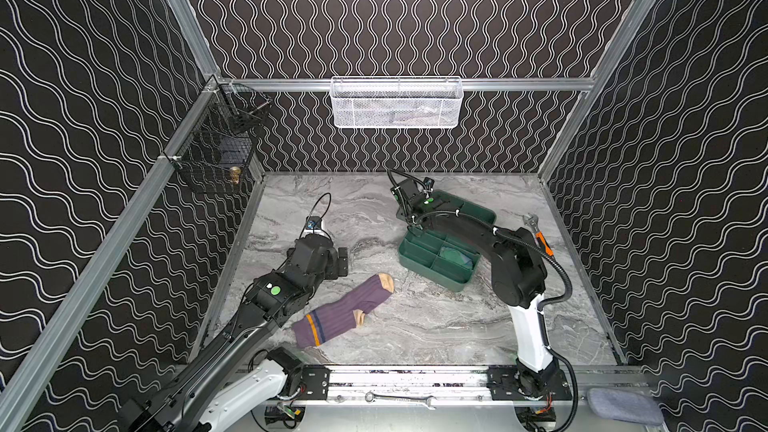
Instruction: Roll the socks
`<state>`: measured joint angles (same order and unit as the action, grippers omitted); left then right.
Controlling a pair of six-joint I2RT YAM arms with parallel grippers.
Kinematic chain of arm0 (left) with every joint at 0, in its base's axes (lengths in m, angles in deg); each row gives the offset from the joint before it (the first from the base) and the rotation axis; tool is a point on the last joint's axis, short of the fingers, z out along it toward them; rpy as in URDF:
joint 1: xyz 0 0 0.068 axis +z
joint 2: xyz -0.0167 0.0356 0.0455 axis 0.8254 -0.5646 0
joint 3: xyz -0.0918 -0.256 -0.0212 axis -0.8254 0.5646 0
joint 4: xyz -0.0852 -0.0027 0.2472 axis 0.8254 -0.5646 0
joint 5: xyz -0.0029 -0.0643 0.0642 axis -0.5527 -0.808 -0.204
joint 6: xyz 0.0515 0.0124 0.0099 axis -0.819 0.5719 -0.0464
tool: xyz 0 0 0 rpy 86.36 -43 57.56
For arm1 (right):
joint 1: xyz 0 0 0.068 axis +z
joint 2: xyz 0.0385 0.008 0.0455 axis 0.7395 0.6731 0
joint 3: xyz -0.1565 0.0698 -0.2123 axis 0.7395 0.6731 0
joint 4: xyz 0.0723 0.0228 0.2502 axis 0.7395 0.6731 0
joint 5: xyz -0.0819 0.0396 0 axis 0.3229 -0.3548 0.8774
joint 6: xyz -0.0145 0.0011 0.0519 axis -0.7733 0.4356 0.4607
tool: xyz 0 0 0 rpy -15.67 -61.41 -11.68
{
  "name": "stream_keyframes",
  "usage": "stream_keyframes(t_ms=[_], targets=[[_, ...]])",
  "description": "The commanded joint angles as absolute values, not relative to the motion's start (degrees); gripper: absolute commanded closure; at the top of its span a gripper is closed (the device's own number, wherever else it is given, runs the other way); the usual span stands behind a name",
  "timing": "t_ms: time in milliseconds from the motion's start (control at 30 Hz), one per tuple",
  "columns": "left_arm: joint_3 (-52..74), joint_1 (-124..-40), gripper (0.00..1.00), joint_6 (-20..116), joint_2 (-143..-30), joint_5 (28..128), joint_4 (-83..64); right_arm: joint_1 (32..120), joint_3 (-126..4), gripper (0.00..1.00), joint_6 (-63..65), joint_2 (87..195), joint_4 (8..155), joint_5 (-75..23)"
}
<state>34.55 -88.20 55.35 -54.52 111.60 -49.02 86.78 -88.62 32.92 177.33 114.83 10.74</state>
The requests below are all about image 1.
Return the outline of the green divided plastic tray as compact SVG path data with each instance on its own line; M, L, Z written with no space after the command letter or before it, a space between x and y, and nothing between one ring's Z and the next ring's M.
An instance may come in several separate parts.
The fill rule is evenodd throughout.
M491 209L441 190L433 192L433 199L425 208L459 209L491 224L495 223L497 217ZM443 246L460 249L470 255L475 262L474 269L456 267L443 260L439 256ZM398 246L398 260L401 266L452 292L461 292L465 288L477 269L480 257L481 254L467 243L432 230L408 230Z

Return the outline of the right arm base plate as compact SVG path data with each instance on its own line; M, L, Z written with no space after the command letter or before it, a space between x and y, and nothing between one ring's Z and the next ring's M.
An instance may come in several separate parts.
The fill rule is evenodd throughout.
M486 376L493 401L567 401L573 397L566 375L557 368L531 372L525 367L490 366Z

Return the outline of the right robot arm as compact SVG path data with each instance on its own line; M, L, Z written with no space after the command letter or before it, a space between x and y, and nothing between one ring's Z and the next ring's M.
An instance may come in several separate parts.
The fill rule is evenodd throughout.
M397 170L388 170L387 177L399 216L412 231L455 239L490 263L492 291L509 307L513 320L520 390L526 396L542 396L566 363L552 349L544 308L571 298L567 272L545 242L526 228L495 225L483 207L436 190L430 178Z

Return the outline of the blue orange striped sock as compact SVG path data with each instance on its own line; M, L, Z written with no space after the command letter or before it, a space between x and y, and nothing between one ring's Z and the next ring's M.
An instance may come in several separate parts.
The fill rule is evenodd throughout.
M461 267L467 270L473 270L475 267L474 259L460 249L443 246L439 252L439 256L456 267Z

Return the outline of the purple striped sock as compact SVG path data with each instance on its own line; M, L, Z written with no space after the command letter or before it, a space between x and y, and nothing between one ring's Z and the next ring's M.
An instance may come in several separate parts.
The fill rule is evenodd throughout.
M361 327L365 317L385 303L394 291L391 275L380 273L369 277L339 300L321 305L295 322L291 329L297 347L319 347Z

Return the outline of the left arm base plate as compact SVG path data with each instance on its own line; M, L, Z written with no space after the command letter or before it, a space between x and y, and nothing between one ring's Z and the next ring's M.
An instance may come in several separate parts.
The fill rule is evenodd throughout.
M322 365L304 365L287 373L280 396L283 400L324 401L328 397L331 370Z

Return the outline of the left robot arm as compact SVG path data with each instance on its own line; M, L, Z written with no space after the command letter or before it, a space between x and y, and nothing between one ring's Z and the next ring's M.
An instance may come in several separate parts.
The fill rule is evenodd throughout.
M254 280L237 310L195 359L145 400L118 413L122 431L226 431L261 403L298 391L298 359L275 350L244 377L233 376L298 312L326 280L348 274L348 252L335 247L320 216L306 219L279 267Z

